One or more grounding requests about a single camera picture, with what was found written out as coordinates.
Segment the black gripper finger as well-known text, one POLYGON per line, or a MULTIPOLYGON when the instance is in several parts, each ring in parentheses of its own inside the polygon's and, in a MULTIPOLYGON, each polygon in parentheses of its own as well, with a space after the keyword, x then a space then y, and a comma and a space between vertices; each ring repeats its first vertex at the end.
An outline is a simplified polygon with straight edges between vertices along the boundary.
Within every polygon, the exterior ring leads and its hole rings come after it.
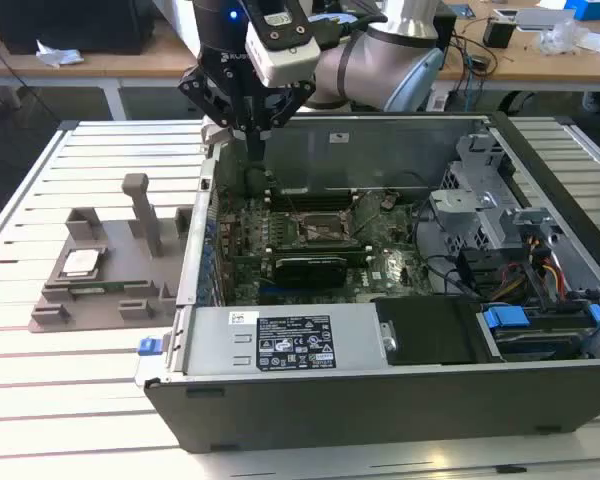
POLYGON ((264 159, 271 131, 282 128, 315 91, 314 82, 294 82, 283 87, 263 87, 257 94, 257 160, 264 159))
POLYGON ((209 68, 199 64, 185 72, 178 89, 218 126, 237 133, 247 158, 255 161, 256 132, 240 80, 231 64, 209 68))

